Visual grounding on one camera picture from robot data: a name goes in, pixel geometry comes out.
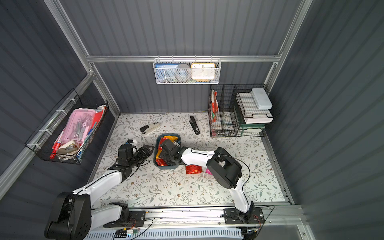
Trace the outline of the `teal plastic storage box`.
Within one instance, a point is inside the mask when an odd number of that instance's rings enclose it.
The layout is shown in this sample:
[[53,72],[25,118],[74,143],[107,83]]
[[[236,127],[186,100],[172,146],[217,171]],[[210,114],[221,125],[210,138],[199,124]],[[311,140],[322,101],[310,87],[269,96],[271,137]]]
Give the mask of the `teal plastic storage box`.
[[166,140],[170,140],[172,144],[174,144],[175,146],[181,145],[181,136],[178,134],[166,133],[166,134],[159,135],[155,144],[153,163],[160,170],[173,170],[173,169],[176,169],[181,164],[181,161],[171,160],[171,157],[173,155],[170,155],[170,150],[167,148],[164,149],[162,147],[162,144]]

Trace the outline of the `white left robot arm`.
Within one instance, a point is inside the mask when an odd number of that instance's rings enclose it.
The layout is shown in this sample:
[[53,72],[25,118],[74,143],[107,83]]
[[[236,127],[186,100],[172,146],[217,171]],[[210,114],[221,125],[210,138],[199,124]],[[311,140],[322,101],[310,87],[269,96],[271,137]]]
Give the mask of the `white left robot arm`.
[[144,223],[143,211],[130,213],[127,204],[113,202],[105,207],[92,206],[110,189],[132,176],[153,153],[154,146],[136,148],[125,143],[118,149],[116,162],[98,179],[72,192],[62,192],[55,199],[44,236],[51,240],[83,240],[98,227],[131,228]]

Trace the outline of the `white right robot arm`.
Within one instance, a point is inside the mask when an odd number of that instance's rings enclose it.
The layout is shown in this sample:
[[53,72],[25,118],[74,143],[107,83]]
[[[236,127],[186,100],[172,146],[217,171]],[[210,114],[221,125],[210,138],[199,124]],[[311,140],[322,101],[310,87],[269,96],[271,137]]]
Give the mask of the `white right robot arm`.
[[244,191],[242,165],[225,149],[198,151],[193,148],[182,147],[171,140],[162,142],[160,148],[160,159],[169,166],[194,165],[207,168],[215,180],[223,188],[229,190],[235,203],[235,209],[244,216],[251,213],[254,204]]

